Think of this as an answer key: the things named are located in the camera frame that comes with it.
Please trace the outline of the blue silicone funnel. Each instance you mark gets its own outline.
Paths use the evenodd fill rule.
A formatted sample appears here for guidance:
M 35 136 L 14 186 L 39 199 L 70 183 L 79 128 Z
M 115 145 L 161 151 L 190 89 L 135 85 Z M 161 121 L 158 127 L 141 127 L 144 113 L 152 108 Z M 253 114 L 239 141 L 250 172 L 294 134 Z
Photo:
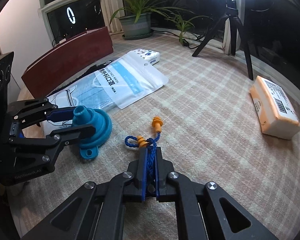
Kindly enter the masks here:
M 92 135 L 79 141 L 79 153 L 82 160 L 93 161 L 99 154 L 99 148 L 104 145 L 110 137 L 112 122 L 110 116 L 101 109 L 77 106 L 74 109 L 72 127 L 81 127 L 83 125 L 92 126 L 95 131 Z

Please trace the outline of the face mask pack bag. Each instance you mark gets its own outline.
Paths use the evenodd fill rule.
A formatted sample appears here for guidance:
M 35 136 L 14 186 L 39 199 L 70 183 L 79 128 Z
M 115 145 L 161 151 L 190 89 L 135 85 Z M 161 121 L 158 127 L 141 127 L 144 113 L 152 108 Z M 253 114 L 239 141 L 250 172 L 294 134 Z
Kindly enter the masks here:
M 134 51 L 99 65 L 48 97 L 59 108 L 124 109 L 168 83 L 168 77 Z

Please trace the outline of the blue corded orange earplugs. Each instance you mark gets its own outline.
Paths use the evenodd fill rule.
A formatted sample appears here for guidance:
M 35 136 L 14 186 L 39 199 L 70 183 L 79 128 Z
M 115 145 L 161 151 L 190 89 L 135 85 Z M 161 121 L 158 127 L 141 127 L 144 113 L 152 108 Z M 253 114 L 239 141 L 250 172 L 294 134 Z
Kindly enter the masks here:
M 160 117 L 155 116 L 152 120 L 152 127 L 154 128 L 155 138 L 145 139 L 142 136 L 127 136 L 125 138 L 125 145 L 130 148 L 145 148 L 147 156 L 145 164 L 143 164 L 143 182 L 142 182 L 142 200 L 146 198 L 146 189 L 152 181 L 155 180 L 155 156 L 157 152 L 157 141 L 160 139 L 162 132 L 163 121 Z

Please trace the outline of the Vinda pocket tissue pack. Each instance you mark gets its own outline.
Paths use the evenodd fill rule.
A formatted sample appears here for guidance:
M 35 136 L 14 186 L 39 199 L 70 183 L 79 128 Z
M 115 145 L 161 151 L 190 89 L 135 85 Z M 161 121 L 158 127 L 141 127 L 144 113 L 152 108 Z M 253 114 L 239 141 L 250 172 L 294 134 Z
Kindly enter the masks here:
M 148 61 L 151 65 L 154 65 L 160 61 L 160 53 L 157 51 L 136 49 L 134 52 L 136 52 L 144 60 Z

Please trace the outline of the orange tissue pack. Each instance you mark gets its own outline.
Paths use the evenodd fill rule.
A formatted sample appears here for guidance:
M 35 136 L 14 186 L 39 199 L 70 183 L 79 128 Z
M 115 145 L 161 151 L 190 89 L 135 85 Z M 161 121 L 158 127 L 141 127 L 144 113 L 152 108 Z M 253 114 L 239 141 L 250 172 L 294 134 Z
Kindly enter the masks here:
M 291 140 L 300 131 L 294 107 L 282 87 L 258 76 L 249 93 L 263 134 Z

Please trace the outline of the red cardboard box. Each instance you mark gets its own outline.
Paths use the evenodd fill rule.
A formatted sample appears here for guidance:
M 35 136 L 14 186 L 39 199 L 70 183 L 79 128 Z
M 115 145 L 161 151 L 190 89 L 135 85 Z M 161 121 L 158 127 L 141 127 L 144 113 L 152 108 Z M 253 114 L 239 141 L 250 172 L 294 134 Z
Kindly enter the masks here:
M 108 28 L 84 31 L 57 45 L 34 61 L 21 79 L 37 99 L 97 60 L 113 53 Z

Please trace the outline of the large potted spider plant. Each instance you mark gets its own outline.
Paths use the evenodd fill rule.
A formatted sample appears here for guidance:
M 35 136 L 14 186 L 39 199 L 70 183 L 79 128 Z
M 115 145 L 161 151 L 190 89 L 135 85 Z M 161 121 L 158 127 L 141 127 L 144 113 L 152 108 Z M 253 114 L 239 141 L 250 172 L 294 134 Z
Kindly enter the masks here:
M 112 12 L 109 18 L 111 25 L 118 20 L 125 38 L 141 39 L 151 33 L 151 16 L 157 14 L 163 19 L 180 12 L 190 12 L 178 2 L 169 0 L 121 0 L 122 5 Z

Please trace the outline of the small spider plant offshoot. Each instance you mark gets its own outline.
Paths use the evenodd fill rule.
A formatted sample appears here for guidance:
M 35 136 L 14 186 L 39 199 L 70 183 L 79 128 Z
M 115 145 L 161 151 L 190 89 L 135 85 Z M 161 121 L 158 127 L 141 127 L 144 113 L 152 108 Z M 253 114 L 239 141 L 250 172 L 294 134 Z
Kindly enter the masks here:
M 183 19 L 181 14 L 171 13 L 171 14 L 169 14 L 165 17 L 165 20 L 172 22 L 175 25 L 175 27 L 177 28 L 177 30 L 180 31 L 180 33 L 179 33 L 179 42 L 181 43 L 182 46 L 185 46 L 186 40 L 184 38 L 184 35 L 191 28 L 194 28 L 194 24 L 192 23 L 192 21 L 197 19 L 197 18 L 202 19 L 202 18 L 209 18 L 209 17 L 204 16 L 204 15 L 198 15 L 198 16 L 194 16 L 192 18 L 189 18 L 188 20 L 185 20 L 185 19 Z

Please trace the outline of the black tripod stand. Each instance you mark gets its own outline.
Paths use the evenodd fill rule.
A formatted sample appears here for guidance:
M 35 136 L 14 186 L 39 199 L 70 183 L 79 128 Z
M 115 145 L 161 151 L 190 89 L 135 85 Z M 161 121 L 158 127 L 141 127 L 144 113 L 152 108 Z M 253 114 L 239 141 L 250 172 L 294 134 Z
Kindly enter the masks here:
M 196 50 L 192 54 L 192 57 L 197 57 L 199 55 L 199 53 L 207 45 L 207 43 L 215 36 L 218 28 L 221 25 L 223 25 L 226 22 L 226 20 L 229 20 L 230 23 L 230 54 L 232 56 L 236 55 L 237 34 L 239 34 L 243 46 L 246 64 L 247 64 L 248 77 L 250 80 L 253 80 L 254 79 L 253 66 L 252 66 L 247 36 L 244 31 L 243 23 L 239 18 L 237 2 L 235 0 L 226 0 L 225 14 L 206 33 L 203 41 L 200 43 L 200 45 L 196 48 Z

